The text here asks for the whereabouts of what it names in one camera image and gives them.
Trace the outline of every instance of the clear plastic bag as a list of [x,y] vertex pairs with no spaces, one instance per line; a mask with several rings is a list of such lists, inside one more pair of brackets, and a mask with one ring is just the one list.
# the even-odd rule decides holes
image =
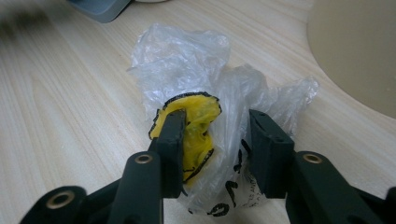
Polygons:
[[221,114],[210,124],[214,152],[179,201],[193,214],[221,217],[237,207],[255,206],[265,197],[247,169],[248,110],[265,112],[291,137],[302,110],[318,91],[308,77],[269,88],[249,65],[223,71],[228,38],[216,31],[187,32],[152,25],[137,41],[129,72],[137,77],[149,119],[169,99],[187,92],[219,98]]

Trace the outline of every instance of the beige container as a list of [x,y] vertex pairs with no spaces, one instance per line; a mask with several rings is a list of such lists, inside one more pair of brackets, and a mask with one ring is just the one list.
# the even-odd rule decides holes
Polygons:
[[307,32],[335,84],[396,119],[396,0],[317,0]]

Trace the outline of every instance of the light wood surface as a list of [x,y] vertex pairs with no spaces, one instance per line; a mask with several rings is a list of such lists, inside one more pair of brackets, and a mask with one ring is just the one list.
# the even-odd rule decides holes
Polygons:
[[[249,63],[270,86],[312,76],[318,96],[300,119],[296,150],[328,157],[347,181],[384,197],[396,186],[396,120],[333,84],[306,38],[314,0],[171,0],[132,3],[101,24],[65,1],[0,1],[0,223],[17,223],[65,185],[88,193],[121,176],[147,150],[144,107],[127,74],[152,23],[214,29],[230,37],[230,67]],[[288,223],[283,200],[230,217],[193,216],[165,201],[165,223]]]

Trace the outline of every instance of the wooden table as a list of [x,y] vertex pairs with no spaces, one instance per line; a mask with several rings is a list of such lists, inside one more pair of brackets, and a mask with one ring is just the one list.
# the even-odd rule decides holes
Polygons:
[[[17,223],[46,192],[91,193],[147,150],[139,89],[126,69],[152,23],[214,29],[231,39],[228,63],[249,63],[270,86],[312,76],[321,87],[303,113],[296,150],[328,157],[347,181],[384,197],[396,186],[396,120],[334,85],[308,46],[314,0],[172,0],[132,3],[101,24],[65,1],[0,1],[0,223]],[[165,200],[165,223],[288,223],[283,200],[223,219]]]

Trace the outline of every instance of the gray object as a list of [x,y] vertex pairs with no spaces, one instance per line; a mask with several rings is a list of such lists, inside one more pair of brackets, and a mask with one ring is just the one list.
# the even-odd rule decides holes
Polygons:
[[131,0],[67,0],[86,16],[105,23],[116,19]]

